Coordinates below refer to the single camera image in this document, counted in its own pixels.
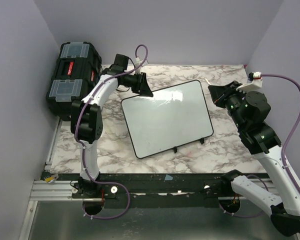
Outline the black framed whiteboard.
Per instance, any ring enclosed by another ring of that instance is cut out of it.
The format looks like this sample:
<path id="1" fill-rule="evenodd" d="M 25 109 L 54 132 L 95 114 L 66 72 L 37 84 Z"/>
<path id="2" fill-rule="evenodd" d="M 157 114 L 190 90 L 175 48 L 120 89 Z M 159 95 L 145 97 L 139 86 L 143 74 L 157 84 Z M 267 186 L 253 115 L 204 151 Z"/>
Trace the black framed whiteboard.
<path id="1" fill-rule="evenodd" d="M 199 80 L 191 80 L 120 103 L 135 156 L 155 154 L 200 141 L 214 134 L 207 101 Z"/>

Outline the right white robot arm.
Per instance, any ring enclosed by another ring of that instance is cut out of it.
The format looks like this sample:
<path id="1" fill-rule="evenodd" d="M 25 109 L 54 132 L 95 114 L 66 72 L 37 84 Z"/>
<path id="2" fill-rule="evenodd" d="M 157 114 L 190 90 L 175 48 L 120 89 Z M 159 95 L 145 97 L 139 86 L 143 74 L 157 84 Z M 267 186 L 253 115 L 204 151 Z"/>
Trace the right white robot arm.
<path id="1" fill-rule="evenodd" d="M 282 235 L 300 233 L 300 179 L 290 165 L 276 132 L 266 124 L 271 106 L 258 91 L 241 91 L 241 83 L 209 85 L 215 106 L 226 109 L 237 127 L 239 138 L 265 169 L 278 195 L 252 183 L 237 170 L 228 172 L 220 183 L 220 191 L 231 196 L 237 193 L 269 217 Z"/>

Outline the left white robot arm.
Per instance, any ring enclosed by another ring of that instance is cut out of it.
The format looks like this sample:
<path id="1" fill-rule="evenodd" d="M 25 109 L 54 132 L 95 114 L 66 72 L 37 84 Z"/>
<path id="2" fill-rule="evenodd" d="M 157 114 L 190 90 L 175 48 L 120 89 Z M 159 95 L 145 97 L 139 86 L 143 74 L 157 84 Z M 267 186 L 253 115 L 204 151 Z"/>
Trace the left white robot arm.
<path id="1" fill-rule="evenodd" d="M 148 63 L 145 56 L 141 60 L 135 56 L 134 69 L 127 70 L 130 58 L 117 54 L 114 63 L 101 71 L 96 86 L 81 100 L 71 105 L 70 130 L 74 134 L 81 151 L 81 171 L 75 188 L 80 194 L 94 198 L 100 194 L 101 182 L 97 182 L 100 174 L 97 161 L 98 140 L 103 132 L 102 108 L 109 96 L 119 86 L 130 88 L 135 94 L 153 97 L 148 85 L 146 73 L 141 72 Z"/>

